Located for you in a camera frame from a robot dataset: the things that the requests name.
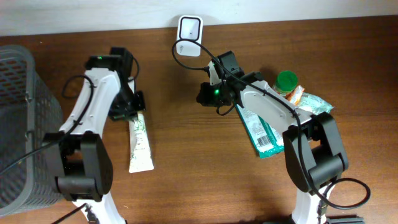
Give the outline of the green lid jar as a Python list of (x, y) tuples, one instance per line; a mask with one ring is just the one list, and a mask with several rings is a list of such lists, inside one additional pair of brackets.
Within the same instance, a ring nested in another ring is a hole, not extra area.
[(286, 98), (296, 89), (298, 82), (298, 77), (294, 72), (285, 70), (278, 74), (272, 89)]

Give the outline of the white cream tube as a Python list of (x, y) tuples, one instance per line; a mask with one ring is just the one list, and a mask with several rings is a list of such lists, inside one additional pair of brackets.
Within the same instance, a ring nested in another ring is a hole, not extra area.
[(154, 170), (144, 114), (129, 120), (130, 158), (129, 173)]

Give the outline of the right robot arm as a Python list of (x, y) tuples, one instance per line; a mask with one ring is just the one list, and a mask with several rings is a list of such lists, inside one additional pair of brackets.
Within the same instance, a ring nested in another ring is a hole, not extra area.
[(239, 105), (255, 113), (283, 138), (287, 172), (297, 188), (293, 212), (282, 223), (364, 223), (363, 217), (327, 217), (329, 201), (349, 163), (332, 115), (315, 115), (278, 95), (259, 72), (244, 73), (232, 52), (213, 57), (203, 67), (197, 102), (203, 106)]

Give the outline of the light green snack packet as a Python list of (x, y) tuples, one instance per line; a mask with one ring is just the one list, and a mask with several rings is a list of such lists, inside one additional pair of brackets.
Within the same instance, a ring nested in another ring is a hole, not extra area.
[(312, 95), (309, 93), (303, 93), (297, 106), (305, 111), (309, 111), (315, 115), (326, 112), (330, 113), (333, 106), (320, 98), (319, 96)]

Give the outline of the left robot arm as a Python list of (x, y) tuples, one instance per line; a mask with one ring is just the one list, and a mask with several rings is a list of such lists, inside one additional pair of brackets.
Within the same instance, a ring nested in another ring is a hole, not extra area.
[(46, 133), (44, 157), (53, 191), (73, 202), (88, 223), (125, 223), (111, 196), (113, 165), (102, 137), (107, 119), (128, 121), (145, 110), (137, 91), (133, 54), (111, 47), (90, 56), (81, 75), (83, 87), (75, 106), (56, 133)]

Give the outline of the orange tissue pack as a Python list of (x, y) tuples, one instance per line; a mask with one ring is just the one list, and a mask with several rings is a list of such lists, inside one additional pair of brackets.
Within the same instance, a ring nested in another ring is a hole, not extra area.
[(292, 103), (294, 105), (298, 105), (304, 91), (305, 91), (304, 87), (302, 87), (301, 85), (298, 85), (289, 95), (287, 95), (286, 99), (290, 103)]

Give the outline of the green wipes pack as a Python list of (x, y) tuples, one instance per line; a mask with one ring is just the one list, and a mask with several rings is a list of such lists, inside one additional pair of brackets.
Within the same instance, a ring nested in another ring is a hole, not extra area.
[(273, 127), (246, 108), (237, 105), (236, 110), (260, 159), (284, 151), (282, 136)]

